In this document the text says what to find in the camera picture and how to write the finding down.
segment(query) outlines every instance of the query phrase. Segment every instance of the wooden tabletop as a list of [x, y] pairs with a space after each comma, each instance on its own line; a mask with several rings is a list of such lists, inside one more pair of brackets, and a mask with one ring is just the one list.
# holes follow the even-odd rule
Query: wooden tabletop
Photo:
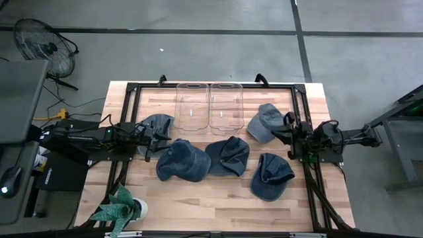
[[[104, 104], [103, 116], [112, 115], [113, 123], [119, 122], [127, 81], [112, 81]], [[313, 126], [329, 120], [329, 112], [320, 83], [306, 83], [307, 97]], [[175, 89], [143, 89], [137, 115], [137, 122], [156, 114], [174, 116]], [[132, 108], [134, 96], [129, 108]], [[274, 104], [282, 113], [293, 111], [291, 93], [285, 89], [245, 89], [243, 93], [244, 128], [238, 137], [250, 146], [247, 169], [241, 177], [217, 177], [208, 175], [201, 182], [188, 182], [177, 177], [162, 182], [156, 175], [157, 159], [150, 163], [136, 155], [130, 163], [126, 187], [134, 197], [148, 203], [147, 217], [140, 222], [132, 222], [126, 229], [136, 230], [175, 230], [175, 231], [312, 231], [310, 211], [304, 173], [298, 161], [288, 159], [289, 146], [278, 139], [267, 144], [259, 144], [248, 132], [247, 124], [264, 103]], [[173, 140], [183, 138], [194, 146], [205, 149], [212, 142], [227, 139], [218, 136], [210, 129], [204, 135], [180, 134], [172, 128]], [[274, 202], [265, 202], [254, 196], [249, 188], [250, 180], [258, 165], [261, 153], [274, 153], [286, 159], [291, 165], [295, 178], [292, 179]], [[79, 204], [75, 225], [86, 221], [104, 197], [110, 169], [110, 162], [100, 162], [88, 172], [85, 187]], [[332, 164], [322, 164], [322, 174], [327, 198], [342, 216], [354, 227], [350, 201], [339, 168]], [[317, 202], [319, 221], [323, 223], [321, 205]]]

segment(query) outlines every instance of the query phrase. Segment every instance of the clear plastic bin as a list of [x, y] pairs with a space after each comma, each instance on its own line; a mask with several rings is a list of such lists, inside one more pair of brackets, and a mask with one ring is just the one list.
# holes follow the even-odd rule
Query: clear plastic bin
[[176, 86], [174, 127], [180, 132], [206, 133], [209, 124], [209, 85], [180, 83]]
[[237, 134], [244, 126], [243, 86], [214, 83], [210, 86], [209, 125], [215, 134]]

